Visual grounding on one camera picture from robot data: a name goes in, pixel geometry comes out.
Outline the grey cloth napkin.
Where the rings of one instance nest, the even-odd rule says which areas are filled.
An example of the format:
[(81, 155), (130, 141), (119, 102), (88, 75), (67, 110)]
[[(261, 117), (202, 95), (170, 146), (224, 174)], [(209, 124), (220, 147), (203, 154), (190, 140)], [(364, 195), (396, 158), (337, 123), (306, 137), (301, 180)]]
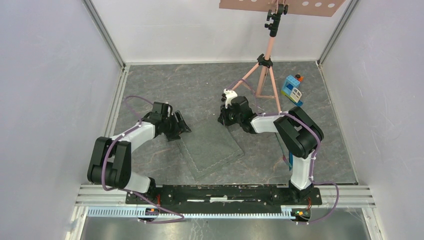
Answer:
[(177, 141), (193, 178), (198, 181), (245, 155), (227, 127), (211, 116), (191, 126)]

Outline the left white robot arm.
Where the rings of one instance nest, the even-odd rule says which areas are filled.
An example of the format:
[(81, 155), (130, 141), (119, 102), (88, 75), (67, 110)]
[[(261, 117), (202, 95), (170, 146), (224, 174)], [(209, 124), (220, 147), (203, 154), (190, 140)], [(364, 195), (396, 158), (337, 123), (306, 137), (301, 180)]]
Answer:
[(152, 110), (126, 131), (112, 137), (95, 140), (87, 179), (102, 185), (105, 190), (113, 189), (138, 192), (145, 204), (157, 198), (155, 181), (132, 171), (132, 153), (143, 144), (164, 135), (168, 141), (179, 140), (183, 133), (190, 133), (179, 110), (173, 111), (168, 103), (154, 102)]

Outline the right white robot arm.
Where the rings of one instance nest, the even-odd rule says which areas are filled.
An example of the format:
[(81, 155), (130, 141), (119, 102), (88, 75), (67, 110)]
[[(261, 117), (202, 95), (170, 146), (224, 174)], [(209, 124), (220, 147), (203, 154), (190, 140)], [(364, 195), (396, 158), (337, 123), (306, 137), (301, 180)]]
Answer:
[(302, 204), (309, 198), (313, 185), (313, 163), (324, 139), (323, 131), (299, 106), (279, 113), (254, 113), (245, 96), (222, 94), (218, 122), (224, 126), (238, 124), (249, 134), (279, 134), (292, 155), (289, 199)]

